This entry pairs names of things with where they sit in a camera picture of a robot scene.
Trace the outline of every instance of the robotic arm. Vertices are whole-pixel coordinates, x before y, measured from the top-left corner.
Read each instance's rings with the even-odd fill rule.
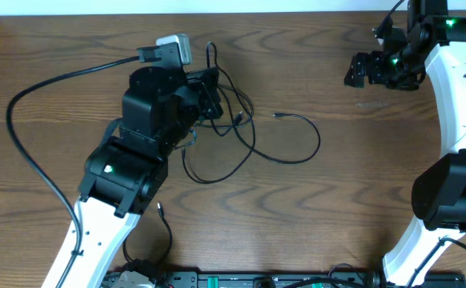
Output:
[[[367,75],[370,84],[417,90],[428,74],[436,95],[441,160],[416,179],[415,216],[384,256],[380,275],[381,286],[421,285],[451,244],[444,243],[424,262],[438,241],[466,234],[466,18],[448,16],[446,0],[410,0],[407,37],[390,18],[374,32],[384,51],[354,56],[345,84],[363,87]]]
[[[217,94],[219,71],[185,73],[191,48],[185,34],[139,48],[152,66],[130,76],[123,95],[123,118],[107,127],[99,147],[86,161],[74,210],[82,225],[82,246],[63,287],[97,287],[116,252],[135,228],[167,177],[167,157],[196,121],[223,114]],[[120,136],[113,136],[119,128]],[[55,287],[76,240],[74,223],[43,287]]]

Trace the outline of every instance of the wooden table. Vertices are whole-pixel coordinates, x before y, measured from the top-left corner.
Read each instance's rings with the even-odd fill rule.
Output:
[[[155,198],[163,202],[175,236],[169,263],[203,271],[325,271],[340,262],[376,264],[412,218],[412,183],[440,152],[428,80],[416,92],[343,85],[352,55],[379,49],[371,28],[383,16],[0,18],[0,286],[39,286],[70,223],[59,200],[12,146],[5,127],[8,101],[37,82],[135,55],[135,48],[177,32],[191,37],[191,69],[205,66],[208,41],[217,44],[220,64],[255,104],[260,150],[285,159],[313,151],[313,130],[298,119],[272,118],[276,111],[309,117],[323,142],[310,162],[284,166],[252,156],[232,178],[209,186],[187,178],[174,153]],[[397,14],[396,25],[405,27],[404,17]],[[69,199],[77,198],[83,164],[106,124],[120,116],[128,75],[140,66],[56,83],[17,106],[21,140]],[[233,135],[219,138],[199,129],[199,143],[188,158],[203,178],[213,179],[246,152]],[[131,235],[130,254],[155,260],[166,245],[167,232],[150,206]],[[123,263],[119,253],[113,266]],[[434,269],[466,274],[466,252],[450,248]]]

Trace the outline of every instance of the green tape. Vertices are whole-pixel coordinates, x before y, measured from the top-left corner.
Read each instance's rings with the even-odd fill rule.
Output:
[[[208,288],[219,288],[219,277],[208,277]]]

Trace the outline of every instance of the white wall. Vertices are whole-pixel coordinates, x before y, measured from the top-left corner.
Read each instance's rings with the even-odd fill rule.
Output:
[[[3,15],[180,14],[390,10],[397,0],[0,0]],[[448,0],[466,10],[466,0]],[[407,1],[400,10],[407,9]]]

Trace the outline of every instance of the wooden tabletop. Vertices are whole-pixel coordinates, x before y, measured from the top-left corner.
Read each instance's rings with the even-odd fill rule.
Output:
[[[253,155],[233,177],[209,186],[193,183],[180,154],[173,153],[169,177],[155,197],[175,237],[168,262],[203,271],[288,272],[326,271],[340,262],[377,264],[412,219],[412,183],[440,153],[428,80],[416,92],[343,85],[352,55],[379,49],[371,29],[383,16],[0,18],[0,286],[39,286],[70,223],[60,201],[13,147],[5,126],[8,101],[37,82],[133,56],[137,47],[178,32],[191,39],[190,70],[205,66],[208,41],[217,44],[220,65],[255,104],[260,150],[296,159],[316,145],[310,126],[274,119],[273,112],[309,117],[322,147],[296,166]],[[405,27],[404,17],[397,14],[397,26]],[[106,124],[121,115],[128,75],[141,66],[59,82],[18,104],[14,123],[21,140],[71,201],[86,158]],[[198,133],[188,158],[202,178],[225,175],[247,153],[233,135],[219,138],[204,128]],[[130,237],[130,254],[155,260],[166,245],[167,232],[152,205]],[[113,266],[124,262],[118,253]],[[466,274],[466,252],[449,248],[434,269]]]

